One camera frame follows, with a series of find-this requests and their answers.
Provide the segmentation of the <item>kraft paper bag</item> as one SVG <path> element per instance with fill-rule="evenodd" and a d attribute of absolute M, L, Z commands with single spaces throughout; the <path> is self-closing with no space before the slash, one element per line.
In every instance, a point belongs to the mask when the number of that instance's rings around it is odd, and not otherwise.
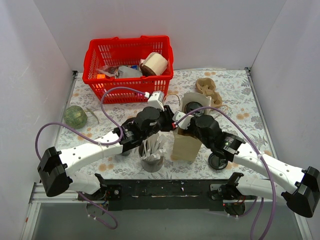
<path fill-rule="evenodd" d="M 198 92 L 185 93 L 179 103 L 179 111 L 185 113 L 185 105 L 189 102 L 199 102 L 205 106 L 211 106 L 210 96 L 202 95 Z M 177 128 L 174 132 L 174 143 L 171 158 L 173 160 L 184 160 L 194 162 L 201 148 L 201 141 L 196 137 L 186 133 L 185 129 Z"/>

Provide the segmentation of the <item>stack of black paper cups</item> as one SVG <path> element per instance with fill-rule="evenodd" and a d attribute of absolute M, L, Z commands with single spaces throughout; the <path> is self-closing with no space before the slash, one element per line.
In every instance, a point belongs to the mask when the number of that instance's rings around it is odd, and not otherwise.
<path fill-rule="evenodd" d="M 131 152 L 132 152 L 132 150 L 129 149 L 127 151 L 124 151 L 124 152 L 120 153 L 119 155 L 123 156 L 123 157 L 127 157 L 127 156 L 129 156 L 131 154 Z"/>

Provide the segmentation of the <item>red plastic shopping basket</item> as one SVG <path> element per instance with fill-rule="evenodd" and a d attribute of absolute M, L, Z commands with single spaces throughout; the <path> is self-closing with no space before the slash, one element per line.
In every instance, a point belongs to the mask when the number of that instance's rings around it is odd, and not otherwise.
<path fill-rule="evenodd" d="M 168 92 L 173 63 L 166 35 L 93 39 L 82 79 L 104 104 L 145 102 L 146 92 Z"/>

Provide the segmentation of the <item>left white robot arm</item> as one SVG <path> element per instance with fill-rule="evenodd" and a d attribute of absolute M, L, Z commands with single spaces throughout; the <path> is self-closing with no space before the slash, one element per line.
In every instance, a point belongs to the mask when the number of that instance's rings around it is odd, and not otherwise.
<path fill-rule="evenodd" d="M 89 139 L 88 143 L 68 149 L 46 149 L 37 167 L 46 196 L 55 197 L 69 190 L 103 199 L 107 193 L 103 178 L 79 170 L 100 159 L 131 151 L 160 131 L 174 130 L 173 116 L 168 105 L 163 110 L 147 106 L 136 117 L 96 140 Z"/>

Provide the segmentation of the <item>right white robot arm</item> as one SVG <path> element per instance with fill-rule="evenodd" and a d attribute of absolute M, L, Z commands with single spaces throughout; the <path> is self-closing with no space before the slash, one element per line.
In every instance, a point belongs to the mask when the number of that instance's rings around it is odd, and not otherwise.
<path fill-rule="evenodd" d="M 296 214 L 311 218 L 320 201 L 320 172 L 309 166 L 306 169 L 284 163 L 254 149 L 253 144 L 223 132 L 210 115 L 193 116 L 187 131 L 211 150 L 210 163 L 234 162 L 267 177 L 252 179 L 234 173 L 226 184 L 227 195 L 237 199 L 252 195 L 279 202 Z"/>

